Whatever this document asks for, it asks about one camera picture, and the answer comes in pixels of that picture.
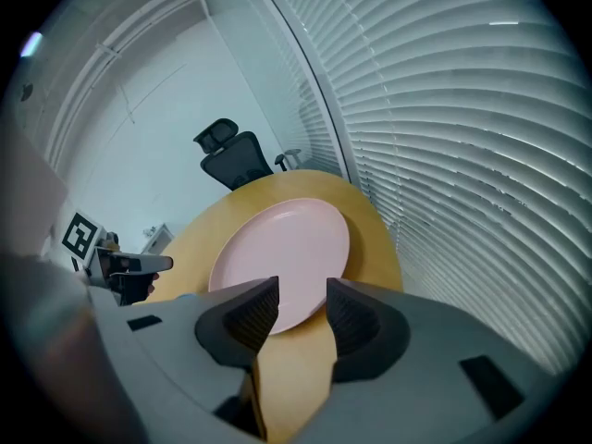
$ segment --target black office chair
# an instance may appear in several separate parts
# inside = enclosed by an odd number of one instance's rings
[[[220,118],[193,139],[207,154],[201,163],[203,171],[232,191],[273,174],[255,134],[251,131],[237,133],[236,123]],[[284,159],[284,154],[279,154],[275,164],[286,171]]]

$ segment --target chair headrest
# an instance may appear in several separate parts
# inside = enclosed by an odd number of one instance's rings
[[[207,129],[197,135],[193,141],[200,144],[203,152],[210,154],[239,132],[239,126],[229,118],[219,118]]]

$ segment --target round wooden table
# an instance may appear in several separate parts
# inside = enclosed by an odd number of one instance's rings
[[[402,290],[401,271],[389,233],[365,196],[337,176],[294,170],[268,176],[231,192],[208,207],[165,249],[172,270],[161,274],[147,300],[171,300],[207,291],[220,250],[247,220],[267,207],[302,197],[337,207],[350,230],[350,256],[344,278]],[[325,307],[299,326],[270,336],[257,362],[258,396],[268,442],[285,442],[325,401],[337,359]]]

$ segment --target chair armrest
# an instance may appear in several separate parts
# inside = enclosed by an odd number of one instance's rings
[[[276,156],[276,162],[274,163],[274,165],[280,165],[282,171],[288,171],[286,169],[286,165],[284,165],[284,160],[285,159],[286,159],[286,156],[284,156],[283,154],[278,154]]]

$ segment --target pink plate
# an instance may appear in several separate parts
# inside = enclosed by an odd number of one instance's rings
[[[279,317],[271,334],[299,325],[325,302],[327,278],[340,278],[350,253],[345,219],[330,203],[293,199],[252,217],[227,241],[209,290],[279,277]]]

